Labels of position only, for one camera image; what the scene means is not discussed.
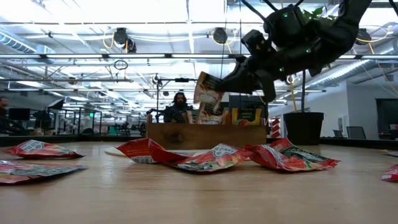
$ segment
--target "office chair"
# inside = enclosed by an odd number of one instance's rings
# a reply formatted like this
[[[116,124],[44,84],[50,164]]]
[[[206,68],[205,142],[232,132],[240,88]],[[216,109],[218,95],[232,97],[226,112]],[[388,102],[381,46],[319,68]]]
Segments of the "office chair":
[[[361,126],[348,126],[347,134],[350,139],[366,139],[365,131]]]

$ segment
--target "red snack bag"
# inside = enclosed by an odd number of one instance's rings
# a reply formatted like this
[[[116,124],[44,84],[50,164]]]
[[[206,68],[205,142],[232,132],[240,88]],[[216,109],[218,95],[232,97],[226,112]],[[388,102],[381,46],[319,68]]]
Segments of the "red snack bag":
[[[29,140],[23,142],[17,146],[3,151],[6,154],[13,156],[19,156],[26,159],[33,158],[80,158],[84,155],[78,154],[77,152],[65,149],[64,147],[56,144],[45,143],[36,140]]]
[[[86,168],[88,167],[0,161],[0,184],[21,184]]]
[[[398,164],[390,167],[390,169],[381,176],[381,179],[389,182],[398,182]]]
[[[291,172],[334,168],[340,162],[301,149],[287,138],[278,140],[270,146],[245,146],[245,149],[254,152],[250,157],[254,162],[271,169]]]
[[[123,152],[123,154],[134,162],[142,164],[174,162],[193,156],[193,153],[166,151],[150,138],[128,141],[116,149]]]
[[[204,154],[177,161],[169,165],[189,171],[213,172],[235,166],[251,154],[252,152],[244,149],[226,144],[219,144]]]

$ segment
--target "dark jacket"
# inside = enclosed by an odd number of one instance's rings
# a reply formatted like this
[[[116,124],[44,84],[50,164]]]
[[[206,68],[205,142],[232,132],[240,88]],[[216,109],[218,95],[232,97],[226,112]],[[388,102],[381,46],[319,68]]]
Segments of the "dark jacket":
[[[188,110],[193,110],[193,107],[188,105],[185,105],[183,107],[179,107],[177,105],[167,106],[165,109],[163,121],[165,123],[171,123],[172,119],[174,119],[178,123],[185,123],[182,114],[186,113]]]

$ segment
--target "wooden table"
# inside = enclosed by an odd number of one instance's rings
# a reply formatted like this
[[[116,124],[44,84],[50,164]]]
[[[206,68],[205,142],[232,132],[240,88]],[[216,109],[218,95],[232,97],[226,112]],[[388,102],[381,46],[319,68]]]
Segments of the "wooden table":
[[[280,174],[245,161],[227,172],[193,175],[104,153],[119,144],[60,144],[87,156],[43,162],[90,168],[41,184],[0,186],[0,223],[397,222],[398,184],[381,175],[398,158],[377,150],[306,147],[343,161],[319,172]]]

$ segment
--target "black plant pot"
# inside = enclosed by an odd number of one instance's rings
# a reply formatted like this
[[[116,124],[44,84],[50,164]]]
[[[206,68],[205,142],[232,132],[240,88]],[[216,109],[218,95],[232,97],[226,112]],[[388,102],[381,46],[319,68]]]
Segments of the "black plant pot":
[[[323,113],[288,113],[284,114],[287,138],[297,145],[319,145]]]

